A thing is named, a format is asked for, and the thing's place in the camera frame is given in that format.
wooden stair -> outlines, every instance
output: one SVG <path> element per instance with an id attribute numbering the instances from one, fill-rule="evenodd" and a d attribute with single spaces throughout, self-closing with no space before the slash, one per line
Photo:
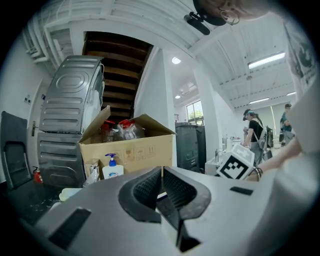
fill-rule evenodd
<path id="1" fill-rule="evenodd" d="M 82 54 L 103 57 L 102 109 L 110 106 L 109 120 L 120 122 L 133 117 L 137 89 L 152 47 L 129 36 L 87 32 Z"/>

floor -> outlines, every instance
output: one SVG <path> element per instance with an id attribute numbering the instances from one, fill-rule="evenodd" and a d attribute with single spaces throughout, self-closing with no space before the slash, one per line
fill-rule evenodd
<path id="1" fill-rule="evenodd" d="M 62 188 L 37 183 L 30 180 L 14 190 L 1 184 L 1 192 L 13 206 L 19 218 L 35 225 L 54 203 L 59 202 Z"/>

black rubber pad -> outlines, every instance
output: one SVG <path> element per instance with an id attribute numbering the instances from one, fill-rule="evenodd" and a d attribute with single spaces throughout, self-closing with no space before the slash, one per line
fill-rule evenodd
<path id="1" fill-rule="evenodd" d="M 87 209 L 76 209 L 63 224 L 49 237 L 49 241 L 56 246 L 66 250 L 71 244 L 81 227 L 86 222 L 91 211 Z"/>
<path id="2" fill-rule="evenodd" d="M 247 196 L 251 196 L 251 194 L 254 192 L 251 189 L 247 189 L 247 188 L 243 188 L 243 187 L 238 187 L 238 186 L 233 186 L 232 188 L 230 188 L 231 191 L 240 193 L 240 194 L 244 194 Z"/>

label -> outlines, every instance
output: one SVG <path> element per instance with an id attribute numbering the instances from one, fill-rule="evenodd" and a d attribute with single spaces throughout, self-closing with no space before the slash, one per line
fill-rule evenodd
<path id="1" fill-rule="evenodd" d="M 156 147 L 154 145 L 150 145 L 146 147 L 146 157 L 152 158 L 156 155 Z"/>
<path id="2" fill-rule="evenodd" d="M 146 150 L 144 146 L 137 147 L 135 149 L 136 160 L 144 160 L 146 159 Z"/>
<path id="3" fill-rule="evenodd" d="M 117 177 L 118 175 L 119 174 L 117 172 L 115 172 L 115 171 L 108 173 L 109 178 L 114 178 L 114 177 Z"/>
<path id="4" fill-rule="evenodd" d="M 132 162 L 135 160 L 135 154 L 133 148 L 127 148 L 123 151 L 124 154 L 124 162 Z"/>

bottle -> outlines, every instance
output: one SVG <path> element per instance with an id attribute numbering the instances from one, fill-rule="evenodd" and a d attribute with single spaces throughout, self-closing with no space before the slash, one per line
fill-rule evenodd
<path id="1" fill-rule="evenodd" d="M 111 157 L 109 165 L 102 168 L 102 173 L 105 180 L 124 174 L 124 167 L 122 165 L 116 164 L 116 160 L 114 160 L 115 155 L 116 154 L 105 155 Z"/>
<path id="2" fill-rule="evenodd" d="M 230 138 L 228 138 L 227 140 L 226 140 L 226 152 L 230 152 L 232 150 L 232 142 L 231 142 L 231 139 Z"/>

